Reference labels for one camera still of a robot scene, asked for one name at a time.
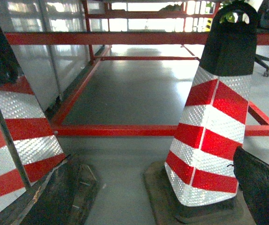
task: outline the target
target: cone base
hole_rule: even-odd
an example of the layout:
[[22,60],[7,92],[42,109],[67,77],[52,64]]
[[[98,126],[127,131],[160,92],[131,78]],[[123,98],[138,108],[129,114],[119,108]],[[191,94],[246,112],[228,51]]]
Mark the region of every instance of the cone base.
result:
[[154,162],[144,173],[144,182],[158,225],[255,225],[242,192],[233,199],[201,207],[186,207],[176,198],[164,169]]

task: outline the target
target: red metal frame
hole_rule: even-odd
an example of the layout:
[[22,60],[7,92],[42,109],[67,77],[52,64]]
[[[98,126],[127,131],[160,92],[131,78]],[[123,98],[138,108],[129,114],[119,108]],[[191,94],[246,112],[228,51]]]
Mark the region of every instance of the red metal frame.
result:
[[[126,44],[126,45],[161,45],[161,44],[205,44],[207,33],[163,33],[163,32],[90,32],[90,19],[118,18],[172,18],[171,16],[187,17],[185,12],[113,12],[111,3],[105,10],[105,15],[89,15],[88,3],[82,1],[86,14],[87,31],[83,33],[71,32],[40,32],[40,33],[7,33],[11,45],[89,45],[90,59],[93,63],[85,78],[75,91],[62,104],[60,110],[52,119],[52,128],[57,135],[63,136],[174,136],[177,125],[62,125],[73,105],[81,95],[90,78],[93,76],[102,60],[198,60],[197,57],[143,57],[143,56],[106,56],[107,47],[101,56],[95,57],[92,45]],[[258,35],[258,45],[269,45],[269,34]],[[246,126],[246,136],[269,136],[269,117],[252,102],[249,103],[249,113],[259,122],[257,126]]]
[[108,60],[200,60],[198,57],[177,57],[177,56],[96,56],[101,61]]
[[[11,45],[204,45],[208,33],[184,32],[27,32],[6,33]],[[269,45],[269,33],[257,35]]]
[[[102,60],[175,60],[175,57],[144,57],[144,56],[105,56],[109,48],[96,57],[96,62],[87,72],[81,84],[63,103],[52,119],[52,128],[58,136],[174,136],[177,125],[63,125],[65,117],[88,84],[93,73]],[[192,60],[197,57],[180,57],[180,60]],[[247,125],[245,136],[269,136],[269,117],[253,102],[249,102],[248,112],[260,125]]]
[[[82,0],[82,6],[83,6],[83,9],[84,9],[84,14],[88,15],[89,14],[88,1],[87,0]],[[87,32],[91,32],[90,20],[86,16],[85,16],[85,22],[86,22]],[[95,55],[94,55],[92,45],[89,45],[89,53],[90,53],[90,63],[93,64],[94,60],[95,60]]]
[[214,18],[213,14],[193,14],[188,15],[184,12],[150,12],[150,11],[122,11],[122,10],[112,10],[107,11],[104,14],[88,14],[86,18],[88,19],[167,19],[167,18]]

